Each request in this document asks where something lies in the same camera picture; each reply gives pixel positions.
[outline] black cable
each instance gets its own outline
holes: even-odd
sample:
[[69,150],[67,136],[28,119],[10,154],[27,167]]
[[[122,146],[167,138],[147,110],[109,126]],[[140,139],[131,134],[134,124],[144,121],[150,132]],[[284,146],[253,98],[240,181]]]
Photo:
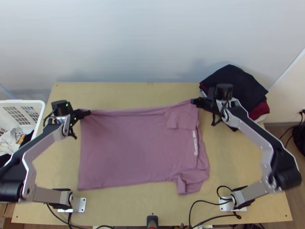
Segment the black cable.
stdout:
[[285,145],[285,148],[287,147],[288,143],[289,143],[289,140],[292,138],[292,135],[290,136],[290,138],[288,138],[287,142],[286,142],[286,145]]
[[192,212],[192,209],[193,209],[193,206],[195,205],[195,203],[198,203],[198,202],[209,203],[209,204],[212,204],[212,205],[223,205],[223,204],[225,204],[225,203],[232,202],[232,200],[229,200],[229,201],[224,202],[224,203],[212,203],[212,202],[209,202],[209,201],[206,201],[206,200],[197,200],[197,201],[195,201],[195,202],[192,204],[192,206],[191,206],[191,208],[190,208],[190,210],[189,210],[189,214],[188,214],[188,224],[189,224],[189,228],[190,228],[190,229],[192,228],[192,227],[191,227],[191,212]]
[[55,112],[55,110],[53,110],[50,114],[48,114],[44,119],[43,119],[43,127],[45,126],[45,122],[46,120]]
[[215,216],[215,217],[209,218],[209,219],[207,219],[207,220],[205,220],[205,221],[200,222],[199,224],[196,224],[196,225],[193,226],[193,227],[190,227],[190,229],[193,229],[193,228],[195,228],[195,227],[198,227],[198,226],[200,226],[200,225],[202,225],[202,224],[204,224],[204,223],[206,223],[206,222],[208,222],[208,221],[210,221],[210,220],[212,220],[212,219],[218,219],[218,218],[229,217],[229,216],[235,216],[236,218],[241,219],[241,216],[240,216],[240,215],[236,214],[236,212],[233,212],[233,214],[230,214],[230,215],[220,215],[220,216]]
[[[60,220],[60,221],[63,222],[64,224],[68,225],[69,227],[75,227],[75,228],[78,228],[78,229],[85,229],[85,228],[83,228],[83,227],[79,227],[79,226],[73,225],[73,224],[71,224],[71,223],[68,223],[68,222],[62,220],[62,219],[59,218],[57,215],[55,215],[55,213],[54,213],[54,212],[52,211],[52,209],[50,208],[49,204],[47,204],[47,207],[48,207],[48,209],[50,210],[50,212],[52,213],[52,215],[54,215],[58,220]],[[110,228],[110,229],[115,229],[114,227],[111,227],[111,226],[108,226],[108,225],[101,225],[101,226],[97,227],[96,229],[101,228],[101,227],[107,227],[107,228]]]
[[71,223],[71,217],[72,217],[72,212],[69,212],[69,215],[68,215],[68,223],[70,224]]
[[260,223],[260,226],[261,226],[263,229],[266,229],[261,223]]
[[[300,111],[299,114],[302,116],[302,118],[301,118],[300,123],[299,123],[297,126],[301,125],[301,123],[302,123],[302,121],[303,121],[303,112]],[[290,130],[290,129],[294,128],[294,127],[296,127],[296,126],[292,126],[292,127],[288,128],[288,129],[285,131],[285,133],[283,133],[282,136],[279,137],[279,140],[288,132],[288,130]]]
[[227,188],[227,189],[229,189],[230,191],[232,191],[232,189],[230,189],[228,186],[221,185],[221,186],[219,186],[219,187],[217,188],[217,190],[216,190],[217,195],[218,195],[218,197],[219,197],[221,200],[231,200],[231,199],[222,198],[222,197],[219,195],[218,191],[219,191],[220,188]]

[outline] white plastic basket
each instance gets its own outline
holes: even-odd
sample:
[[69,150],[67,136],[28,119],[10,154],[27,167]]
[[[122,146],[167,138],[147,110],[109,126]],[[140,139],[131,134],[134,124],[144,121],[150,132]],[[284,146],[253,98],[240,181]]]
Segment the white plastic basket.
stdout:
[[45,103],[41,100],[0,100],[0,135],[19,127],[25,134],[34,130],[34,139],[44,110]]

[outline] plywood tabletop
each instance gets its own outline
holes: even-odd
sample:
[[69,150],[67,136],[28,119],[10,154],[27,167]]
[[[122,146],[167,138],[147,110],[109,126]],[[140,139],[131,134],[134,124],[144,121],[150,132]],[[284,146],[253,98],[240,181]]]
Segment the plywood tabletop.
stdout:
[[[199,96],[197,83],[58,83],[52,88],[45,116],[51,111],[51,102],[62,99],[70,101],[74,109],[93,110],[170,105]],[[178,196],[173,182],[78,191],[81,138],[79,123],[74,127],[77,140],[70,137],[57,142],[34,161],[37,170],[36,183],[46,188],[70,188],[77,196],[87,198],[85,212],[73,214],[72,221],[77,225],[144,226],[146,217],[152,213],[159,217],[159,225],[187,225],[189,208],[194,201],[217,202],[218,186],[237,188],[250,185],[262,176],[261,150],[241,132],[232,132],[223,123],[212,127],[211,122],[212,115],[200,110],[199,128],[210,163],[210,177],[197,193]],[[198,203],[193,208],[191,222],[194,225],[220,214],[224,213],[218,206]],[[58,215],[67,219],[67,214]],[[284,192],[258,198],[247,212],[240,215],[242,219],[227,217],[210,223],[242,224],[292,220]],[[13,222],[61,224],[41,203],[17,204]]]

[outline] t-shirt sleeve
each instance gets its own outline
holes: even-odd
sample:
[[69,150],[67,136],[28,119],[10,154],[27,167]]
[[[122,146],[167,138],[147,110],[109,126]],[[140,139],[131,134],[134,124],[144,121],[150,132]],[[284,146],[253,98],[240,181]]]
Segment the t-shirt sleeve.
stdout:
[[185,104],[170,108],[164,113],[166,126],[169,129],[194,130],[198,121],[198,109],[189,101]]

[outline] wooden floor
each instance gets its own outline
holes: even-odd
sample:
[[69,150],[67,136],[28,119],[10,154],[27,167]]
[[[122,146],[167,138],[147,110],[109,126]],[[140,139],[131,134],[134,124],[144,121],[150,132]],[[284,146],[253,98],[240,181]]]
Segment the wooden floor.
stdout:
[[[280,137],[289,126],[269,126],[266,127],[274,136]],[[283,144],[286,144],[287,139],[291,136],[291,130],[281,139]],[[297,149],[293,139],[288,143],[287,149],[296,157],[299,169],[303,179],[305,179],[305,156]],[[301,186],[286,191],[289,207],[291,210],[293,221],[278,222],[278,223],[262,223],[266,229],[305,229],[305,186]],[[136,229],[138,227],[120,227],[126,229]],[[67,226],[46,226],[36,224],[25,224],[23,229],[68,229]]]

